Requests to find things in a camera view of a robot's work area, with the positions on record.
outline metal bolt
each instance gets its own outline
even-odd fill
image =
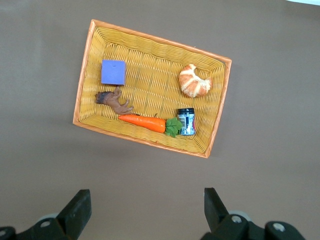
[[[6,230],[0,231],[0,237],[4,236],[4,235],[6,235],[6,234],[7,234]]]
[[[235,224],[240,224],[242,223],[242,220],[239,216],[232,216],[231,217],[232,222],[234,222]]]
[[[43,223],[41,223],[40,228],[45,228],[48,227],[50,225],[49,221],[44,221]]]
[[[286,228],[278,222],[275,222],[272,226],[274,227],[275,230],[280,232],[284,232],[286,230]]]

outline brown toy animal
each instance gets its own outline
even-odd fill
[[[118,98],[121,96],[122,91],[117,86],[115,90],[112,91],[103,91],[98,92],[95,95],[95,103],[96,104],[105,104],[112,108],[112,110],[119,115],[131,114],[132,107],[127,107],[129,100],[127,99],[124,104],[120,104]]]

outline bread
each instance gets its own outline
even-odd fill
[[[179,75],[181,90],[190,98],[206,95],[212,87],[212,78],[203,80],[195,74],[196,66],[189,64]]]

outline purple block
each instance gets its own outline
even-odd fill
[[[126,63],[117,60],[102,60],[101,83],[125,85]]]

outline yellow wicker basket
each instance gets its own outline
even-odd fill
[[[118,120],[109,106],[95,103],[97,92],[113,91],[101,84],[102,60],[126,63],[120,103],[129,99],[133,112],[170,119],[178,109],[194,108],[196,134],[177,135],[150,131]],[[231,59],[160,37],[92,20],[84,51],[73,123],[106,135],[208,158],[217,133],[227,92]],[[200,78],[212,77],[206,96],[190,98],[181,91],[180,71],[195,64]]]

